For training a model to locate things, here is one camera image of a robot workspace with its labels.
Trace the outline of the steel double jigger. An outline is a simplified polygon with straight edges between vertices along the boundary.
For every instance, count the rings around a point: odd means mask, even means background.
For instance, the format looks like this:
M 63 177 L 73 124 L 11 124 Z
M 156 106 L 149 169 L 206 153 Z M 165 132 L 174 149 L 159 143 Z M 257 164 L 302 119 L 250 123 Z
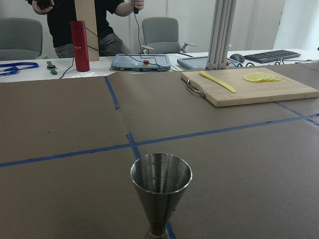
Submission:
M 167 153 L 138 158 L 131 180 L 150 224 L 147 239 L 172 239 L 169 219 L 192 181 L 192 169 L 183 159 Z

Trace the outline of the teach pendant with red button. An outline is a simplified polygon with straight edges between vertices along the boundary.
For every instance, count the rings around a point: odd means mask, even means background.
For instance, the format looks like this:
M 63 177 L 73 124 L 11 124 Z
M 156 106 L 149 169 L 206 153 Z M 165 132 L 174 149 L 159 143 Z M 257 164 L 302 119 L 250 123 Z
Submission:
M 111 67 L 117 71 L 165 72 L 171 69 L 171 63 L 165 54 L 117 54 Z

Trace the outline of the yellow plastic knife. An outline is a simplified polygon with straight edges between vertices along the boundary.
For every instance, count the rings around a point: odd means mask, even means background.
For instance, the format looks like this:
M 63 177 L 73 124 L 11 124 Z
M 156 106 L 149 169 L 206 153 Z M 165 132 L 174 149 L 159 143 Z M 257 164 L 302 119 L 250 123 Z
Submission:
M 212 75 L 208 74 L 208 73 L 205 72 L 205 71 L 199 71 L 199 74 L 200 74 L 201 76 L 204 76 L 204 77 L 206 77 L 206 78 L 208 78 L 208 79 L 214 81 L 215 83 L 221 85 L 222 87 L 226 88 L 227 90 L 229 90 L 229 91 L 232 92 L 232 93 L 236 93 L 236 92 L 237 92 L 237 91 L 236 91 L 232 86 L 230 86 L 228 83 L 223 82 L 223 81 L 221 81 L 221 80 L 218 80 L 217 78 L 213 77 Z

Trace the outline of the grey office chair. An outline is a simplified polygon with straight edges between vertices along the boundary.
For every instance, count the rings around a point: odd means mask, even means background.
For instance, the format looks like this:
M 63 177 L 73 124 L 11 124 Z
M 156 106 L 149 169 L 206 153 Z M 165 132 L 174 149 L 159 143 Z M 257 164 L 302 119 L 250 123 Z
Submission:
M 179 43 L 178 21 L 171 17 L 149 17 L 142 21 L 144 44 L 143 54 L 186 53 L 187 46 L 197 45 L 185 42 Z

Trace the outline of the bamboo cutting board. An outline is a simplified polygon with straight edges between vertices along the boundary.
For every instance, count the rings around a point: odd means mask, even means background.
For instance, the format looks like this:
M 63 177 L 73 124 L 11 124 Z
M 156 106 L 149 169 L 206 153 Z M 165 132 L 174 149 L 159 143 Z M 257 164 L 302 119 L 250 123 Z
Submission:
M 181 78 L 200 92 L 216 107 L 266 103 L 295 99 L 316 98 L 319 91 L 301 82 L 266 68 L 236 68 L 207 71 L 214 78 L 232 86 L 232 93 L 220 84 L 200 75 L 199 71 L 182 72 Z M 244 76 L 250 73 L 267 73 L 280 77 L 279 81 L 248 82 Z

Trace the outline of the black computer mouse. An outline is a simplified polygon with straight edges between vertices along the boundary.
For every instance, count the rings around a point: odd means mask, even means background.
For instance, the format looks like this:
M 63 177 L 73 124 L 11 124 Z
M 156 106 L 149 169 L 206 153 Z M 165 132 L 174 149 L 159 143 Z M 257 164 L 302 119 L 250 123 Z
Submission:
M 241 54 L 238 54 L 238 53 L 232 54 L 229 58 L 231 60 L 235 60 L 235 61 L 240 62 L 240 63 L 244 63 L 245 62 L 244 56 L 241 55 Z

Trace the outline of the lemon slice front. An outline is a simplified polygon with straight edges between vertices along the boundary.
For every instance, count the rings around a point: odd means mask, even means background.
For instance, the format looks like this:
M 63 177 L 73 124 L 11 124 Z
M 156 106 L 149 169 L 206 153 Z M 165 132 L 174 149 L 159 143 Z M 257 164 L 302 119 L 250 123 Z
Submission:
M 248 82 L 260 82 L 264 79 L 264 76 L 260 73 L 250 73 L 245 75 L 243 79 Z

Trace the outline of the lemon slice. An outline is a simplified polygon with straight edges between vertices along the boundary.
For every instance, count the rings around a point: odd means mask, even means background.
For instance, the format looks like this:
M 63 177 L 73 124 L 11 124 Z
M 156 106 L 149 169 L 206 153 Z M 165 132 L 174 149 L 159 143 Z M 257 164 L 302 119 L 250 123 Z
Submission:
M 260 82 L 264 79 L 264 76 L 260 73 L 250 73 L 245 75 L 243 79 L 248 82 Z
M 281 78 L 279 76 L 274 75 L 273 81 L 280 81 Z
M 260 73 L 263 76 L 262 81 L 269 81 L 270 75 L 266 73 Z
M 274 76 L 274 75 L 269 75 L 269 77 L 268 77 L 268 81 L 273 81 L 273 80 L 274 80 L 274 78 L 275 78 L 275 76 Z

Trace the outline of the green wrist watch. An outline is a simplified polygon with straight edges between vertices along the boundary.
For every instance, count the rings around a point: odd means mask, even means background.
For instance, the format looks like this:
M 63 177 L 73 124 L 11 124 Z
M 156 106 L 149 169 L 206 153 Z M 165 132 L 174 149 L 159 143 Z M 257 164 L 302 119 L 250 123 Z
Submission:
M 51 75 L 57 75 L 56 66 L 52 64 L 51 61 L 46 61 L 47 69 L 50 71 Z

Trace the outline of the black keyboard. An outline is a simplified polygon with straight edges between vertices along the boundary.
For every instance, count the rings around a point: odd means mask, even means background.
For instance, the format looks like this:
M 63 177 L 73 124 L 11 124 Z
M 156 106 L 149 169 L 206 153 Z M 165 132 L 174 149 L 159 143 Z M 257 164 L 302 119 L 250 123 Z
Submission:
M 257 62 L 257 63 L 269 63 L 274 61 L 281 61 L 285 59 L 291 59 L 300 57 L 300 53 L 288 51 L 288 50 L 273 50 L 268 52 L 256 53 L 245 55 L 245 60 Z

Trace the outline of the red thermos bottle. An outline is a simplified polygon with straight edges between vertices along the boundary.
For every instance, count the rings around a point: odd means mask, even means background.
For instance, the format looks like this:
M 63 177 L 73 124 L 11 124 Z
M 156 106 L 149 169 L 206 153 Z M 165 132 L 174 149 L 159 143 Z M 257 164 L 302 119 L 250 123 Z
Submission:
M 84 21 L 70 22 L 73 52 L 78 72 L 90 70 L 86 28 Z

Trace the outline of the brown cardboard panel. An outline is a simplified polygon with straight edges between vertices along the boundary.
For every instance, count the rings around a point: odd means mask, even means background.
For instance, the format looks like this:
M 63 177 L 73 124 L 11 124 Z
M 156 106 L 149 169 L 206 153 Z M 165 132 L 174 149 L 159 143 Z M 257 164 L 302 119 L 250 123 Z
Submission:
M 90 61 L 99 61 L 94 0 L 75 0 L 77 20 L 85 22 Z

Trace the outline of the person in black shirt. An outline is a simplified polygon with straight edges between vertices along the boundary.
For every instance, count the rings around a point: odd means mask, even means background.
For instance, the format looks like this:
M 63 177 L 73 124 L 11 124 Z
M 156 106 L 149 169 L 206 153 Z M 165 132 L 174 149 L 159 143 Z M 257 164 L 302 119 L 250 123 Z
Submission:
M 29 0 L 28 4 L 32 6 L 36 14 L 47 16 L 49 32 L 58 58 L 72 58 L 74 53 L 70 22 L 77 20 L 75 2 L 73 0 L 52 0 L 50 6 L 43 9 L 38 6 L 35 0 Z M 135 9 L 142 10 L 145 6 L 145 1 L 96 0 L 94 4 L 99 55 L 131 54 L 130 49 L 109 25 L 107 13 L 125 17 L 133 13 Z

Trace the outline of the grey chair at left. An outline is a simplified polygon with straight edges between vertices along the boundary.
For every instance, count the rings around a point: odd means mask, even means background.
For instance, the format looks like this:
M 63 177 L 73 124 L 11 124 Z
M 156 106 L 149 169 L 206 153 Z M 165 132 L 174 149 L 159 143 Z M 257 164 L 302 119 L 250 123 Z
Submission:
M 42 24 L 34 19 L 8 17 L 0 19 L 0 59 L 45 59 L 42 53 Z

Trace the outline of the aluminium frame post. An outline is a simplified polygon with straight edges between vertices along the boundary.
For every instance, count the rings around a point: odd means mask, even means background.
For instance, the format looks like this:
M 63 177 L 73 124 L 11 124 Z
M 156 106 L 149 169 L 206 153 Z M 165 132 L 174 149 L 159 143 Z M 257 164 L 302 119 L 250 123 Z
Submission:
M 206 70 L 226 69 L 236 0 L 216 0 Z

